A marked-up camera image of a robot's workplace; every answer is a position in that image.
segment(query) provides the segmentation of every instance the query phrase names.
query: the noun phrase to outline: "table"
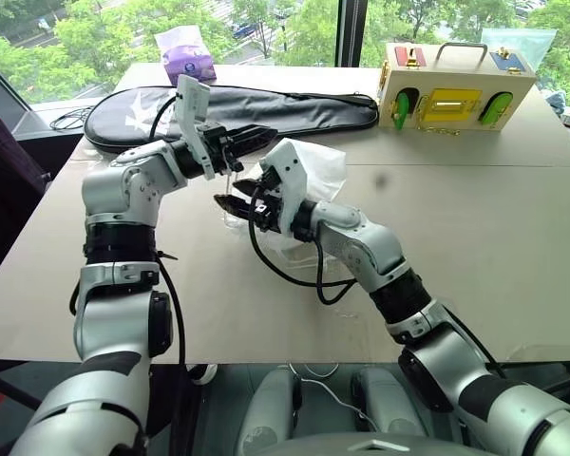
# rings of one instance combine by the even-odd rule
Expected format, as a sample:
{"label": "table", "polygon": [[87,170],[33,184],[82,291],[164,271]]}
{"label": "table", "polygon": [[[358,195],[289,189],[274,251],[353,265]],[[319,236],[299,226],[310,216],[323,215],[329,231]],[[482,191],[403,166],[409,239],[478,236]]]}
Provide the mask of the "table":
{"label": "table", "polygon": [[[369,68],[217,66],[218,82],[280,91],[373,94]],[[137,64],[121,87],[164,84]],[[377,127],[305,141],[347,152],[337,201],[398,234],[433,295],[501,361],[570,360],[570,137],[533,89],[503,132],[459,137]],[[246,167],[262,153],[245,158]],[[81,182],[105,165],[82,140],[0,267],[0,359],[73,361],[67,310],[84,264]],[[378,188],[375,178],[386,178]],[[188,361],[391,362],[391,341],[358,287],[323,307],[286,283],[226,228],[212,196],[224,179],[197,179],[164,198],[159,248],[178,288]],[[327,278],[347,276],[332,268]],[[314,270],[292,272],[311,279]],[[177,360],[174,346],[158,362]]]}

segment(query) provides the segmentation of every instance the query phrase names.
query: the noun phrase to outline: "window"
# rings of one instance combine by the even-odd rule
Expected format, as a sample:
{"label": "window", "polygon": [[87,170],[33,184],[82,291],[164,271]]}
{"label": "window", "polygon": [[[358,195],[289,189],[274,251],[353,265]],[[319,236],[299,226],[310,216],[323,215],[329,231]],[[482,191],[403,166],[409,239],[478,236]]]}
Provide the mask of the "window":
{"label": "window", "polygon": [[338,0],[4,0],[0,73],[29,104],[103,97],[154,34],[199,24],[216,63],[332,66]]}
{"label": "window", "polygon": [[369,0],[360,65],[380,67],[387,42],[480,43],[486,29],[555,29],[538,86],[570,105],[570,0]]}

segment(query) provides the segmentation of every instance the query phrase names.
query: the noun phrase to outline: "white cable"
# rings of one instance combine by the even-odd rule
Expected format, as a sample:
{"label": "white cable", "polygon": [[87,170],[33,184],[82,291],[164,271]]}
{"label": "white cable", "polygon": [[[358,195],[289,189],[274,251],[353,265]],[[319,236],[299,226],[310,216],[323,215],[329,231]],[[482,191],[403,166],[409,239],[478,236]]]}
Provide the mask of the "white cable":
{"label": "white cable", "polygon": [[308,364],[305,364],[304,367],[306,368],[306,371],[308,371],[311,375],[314,375],[317,378],[323,378],[323,379],[327,379],[330,378],[332,375],[335,374],[335,372],[338,370],[338,368],[340,367],[339,363],[335,363],[335,366],[333,367],[332,370],[330,370],[327,373],[318,373],[315,372],[314,370],[312,370],[311,368],[308,367]]}
{"label": "white cable", "polygon": [[289,369],[294,373],[295,376],[297,376],[301,382],[303,383],[312,383],[315,385],[318,385],[319,387],[321,387],[323,390],[325,390],[332,398],[333,400],[340,406],[345,407],[346,409],[350,409],[352,411],[354,411],[355,413],[359,414],[361,417],[363,417],[365,420],[368,421],[368,423],[371,424],[371,427],[373,428],[373,430],[375,432],[380,432],[380,429],[378,429],[378,426],[373,422],[373,420],[366,415],[364,412],[362,412],[359,408],[352,406],[350,404],[346,404],[345,402],[342,402],[340,400],[340,398],[338,396],[335,395],[335,392],[333,392],[330,387],[328,387],[327,385],[325,385],[323,382],[319,382],[318,380],[313,380],[310,378],[304,378],[302,377],[299,373],[297,373],[297,371],[294,369],[294,366],[292,365],[292,363],[288,364]]}

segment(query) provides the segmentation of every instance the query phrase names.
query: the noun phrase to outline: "black case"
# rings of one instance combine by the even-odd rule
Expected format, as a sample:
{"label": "black case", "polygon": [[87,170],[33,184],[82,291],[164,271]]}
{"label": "black case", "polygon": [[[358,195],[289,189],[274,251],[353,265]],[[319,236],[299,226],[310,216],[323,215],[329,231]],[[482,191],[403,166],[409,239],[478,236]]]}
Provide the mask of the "black case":
{"label": "black case", "polygon": [[[112,153],[148,143],[158,110],[174,95],[174,87],[162,85],[113,93],[86,118],[85,136],[99,149]],[[378,122],[378,107],[375,100],[361,94],[280,93],[212,85],[207,119],[228,130],[259,124],[276,129],[278,137],[299,137],[369,128]],[[170,142],[180,136],[171,105],[161,116],[155,140]]]}

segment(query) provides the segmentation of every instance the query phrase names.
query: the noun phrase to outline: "black cord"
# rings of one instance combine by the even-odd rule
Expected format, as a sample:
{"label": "black cord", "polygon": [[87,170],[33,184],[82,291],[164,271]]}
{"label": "black cord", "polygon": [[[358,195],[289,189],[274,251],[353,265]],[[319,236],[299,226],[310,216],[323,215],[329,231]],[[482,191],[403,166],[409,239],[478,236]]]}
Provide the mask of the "black cord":
{"label": "black cord", "polygon": [[156,256],[156,262],[159,264],[162,277],[167,284],[167,289],[171,295],[171,300],[173,301],[173,309],[175,311],[176,323],[178,325],[178,344],[179,344],[179,359],[178,359],[178,383],[175,391],[174,405],[173,405],[173,416],[171,418],[171,429],[169,431],[169,454],[171,456],[181,455],[181,415],[183,409],[183,390],[185,382],[188,378],[188,369],[186,368],[186,345],[185,345],[185,332],[183,327],[183,314],[181,312],[180,299],[178,298],[178,293],[175,290],[173,281],[167,273],[164,264],[162,264],[161,256],[162,252],[158,252]]}
{"label": "black cord", "polygon": [[76,316],[76,299],[78,298],[78,293],[80,292],[80,280],[76,282],[74,290],[72,290],[72,296],[69,297],[69,312]]}
{"label": "black cord", "polygon": [[449,314],[449,316],[451,316],[452,320],[454,320],[456,324],[463,329],[466,335],[470,337],[470,339],[475,343],[475,345],[477,345],[479,350],[484,354],[485,358],[487,358],[487,361],[489,363],[488,366],[491,367],[496,373],[498,373],[499,377],[506,378],[506,374],[504,373],[503,368],[501,368],[500,364],[496,362],[496,359],[494,359],[494,356],[492,356],[492,354],[487,350],[485,345],[482,344],[482,342],[477,338],[477,336],[468,328],[468,326],[465,323],[463,323],[463,321],[460,318],[458,318],[446,306],[444,306],[444,308],[446,309],[446,312]]}
{"label": "black cord", "polygon": [[93,106],[85,106],[69,111],[54,121],[51,121],[48,126],[53,130],[74,130],[80,128],[84,125],[86,117],[92,108]]}
{"label": "black cord", "polygon": [[356,279],[352,278],[348,281],[346,287],[340,290],[335,297],[328,299],[323,294],[323,246],[317,240],[319,237],[320,223],[316,227],[316,238],[313,239],[314,245],[316,246],[316,255],[318,256],[318,264],[316,265],[316,294],[319,296],[319,301],[326,306],[331,306],[338,302],[342,297],[352,288],[352,286],[357,283]]}
{"label": "black cord", "polygon": [[[261,188],[258,187],[256,188],[256,190],[254,190],[253,195],[251,196],[251,201],[249,203],[249,216],[247,218],[247,226],[249,227],[249,239],[251,240],[251,245],[254,248],[254,251],[256,252],[256,255],[259,257],[259,259],[261,259],[262,263],[264,263],[266,266],[268,266],[268,268],[273,271],[277,276],[284,278],[285,280],[287,280],[290,283],[293,283],[294,285],[298,285],[300,287],[311,287],[311,288],[316,288],[316,283],[315,282],[306,282],[304,280],[299,280],[295,277],[291,277],[290,275],[285,274],[283,271],[281,271],[280,269],[278,269],[272,262],[270,259],[268,259],[263,253],[262,251],[259,249],[259,245],[257,244],[257,238],[256,238],[256,226],[254,225],[254,221],[256,218],[256,202],[257,202],[257,198],[259,197],[259,192],[261,191]],[[349,285],[349,283],[351,282],[351,280],[338,280],[336,282],[329,282],[329,283],[324,283],[322,284],[323,288],[327,288],[327,287],[339,287],[341,285]]]}
{"label": "black cord", "polygon": [[162,114],[164,114],[164,111],[167,110],[167,107],[172,105],[174,102],[175,102],[175,97],[171,97],[169,100],[167,100],[165,102],[165,104],[163,104],[161,106],[161,109],[159,109],[159,112],[156,113],[156,117],[154,118],[154,121],[152,122],[152,128],[150,128],[150,141],[154,140],[154,136],[156,135],[156,129],[159,126],[159,122],[161,121]]}

